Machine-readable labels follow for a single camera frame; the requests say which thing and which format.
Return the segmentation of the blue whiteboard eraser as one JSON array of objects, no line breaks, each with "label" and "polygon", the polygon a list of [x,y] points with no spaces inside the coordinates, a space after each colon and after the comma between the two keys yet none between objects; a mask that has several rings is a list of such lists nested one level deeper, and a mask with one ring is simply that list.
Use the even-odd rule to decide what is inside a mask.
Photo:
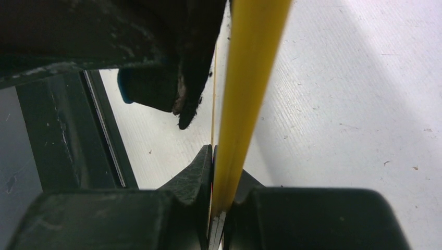
[{"label": "blue whiteboard eraser", "polygon": [[170,113],[177,99],[178,68],[122,68],[118,70],[117,84],[126,104],[137,103]]}]

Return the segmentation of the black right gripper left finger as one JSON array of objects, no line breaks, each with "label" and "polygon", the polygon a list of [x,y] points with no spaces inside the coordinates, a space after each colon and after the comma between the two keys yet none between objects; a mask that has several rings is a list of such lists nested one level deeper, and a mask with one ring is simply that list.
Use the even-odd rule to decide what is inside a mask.
[{"label": "black right gripper left finger", "polygon": [[207,249],[213,149],[156,190],[41,194],[8,249]]}]

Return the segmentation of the yellow framed whiteboard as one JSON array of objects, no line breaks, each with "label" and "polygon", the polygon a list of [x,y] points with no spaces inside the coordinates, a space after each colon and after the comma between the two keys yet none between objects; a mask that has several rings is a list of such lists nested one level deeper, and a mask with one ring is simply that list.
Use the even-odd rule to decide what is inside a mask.
[{"label": "yellow framed whiteboard", "polygon": [[218,249],[292,2],[234,1],[208,249]]}]

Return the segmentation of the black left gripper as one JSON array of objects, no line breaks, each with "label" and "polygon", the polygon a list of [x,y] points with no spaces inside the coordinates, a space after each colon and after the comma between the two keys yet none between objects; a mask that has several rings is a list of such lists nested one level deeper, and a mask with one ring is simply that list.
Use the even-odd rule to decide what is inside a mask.
[{"label": "black left gripper", "polygon": [[177,59],[186,1],[1,1],[1,88]]}]

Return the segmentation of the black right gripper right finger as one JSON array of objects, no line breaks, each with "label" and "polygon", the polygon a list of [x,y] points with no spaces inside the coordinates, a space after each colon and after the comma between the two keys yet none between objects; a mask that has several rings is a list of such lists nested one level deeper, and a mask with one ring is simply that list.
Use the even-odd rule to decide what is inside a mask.
[{"label": "black right gripper right finger", "polygon": [[348,188],[265,187],[243,172],[223,249],[409,249],[388,202]]}]

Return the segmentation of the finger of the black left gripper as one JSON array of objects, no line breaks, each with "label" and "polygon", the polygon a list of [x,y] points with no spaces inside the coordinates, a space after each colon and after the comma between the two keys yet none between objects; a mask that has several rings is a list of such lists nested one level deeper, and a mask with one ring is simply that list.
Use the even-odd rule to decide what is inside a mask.
[{"label": "finger of the black left gripper", "polygon": [[179,37],[177,98],[173,114],[178,127],[186,129],[197,114],[205,88],[215,43],[220,33],[226,1],[187,1],[188,16]]}]

